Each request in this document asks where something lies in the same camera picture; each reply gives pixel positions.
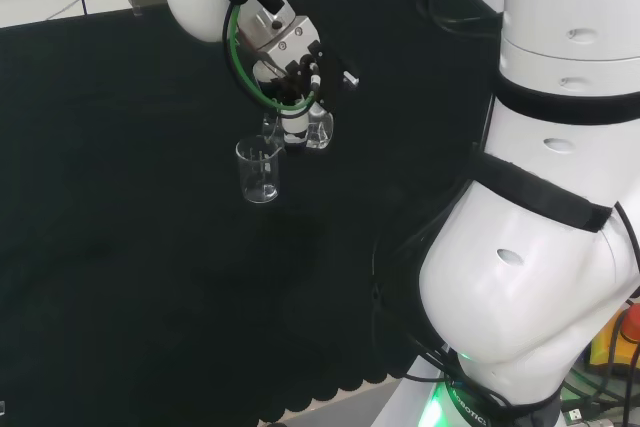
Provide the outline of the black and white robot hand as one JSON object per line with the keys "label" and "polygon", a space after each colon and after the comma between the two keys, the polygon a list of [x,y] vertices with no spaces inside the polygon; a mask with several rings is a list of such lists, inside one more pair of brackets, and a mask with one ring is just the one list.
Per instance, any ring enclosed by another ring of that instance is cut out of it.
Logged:
{"label": "black and white robot hand", "polygon": [[261,54],[252,80],[271,101],[265,108],[264,135],[291,149],[314,150],[329,146],[335,112],[359,84],[348,59],[331,43],[318,40],[285,66]]}

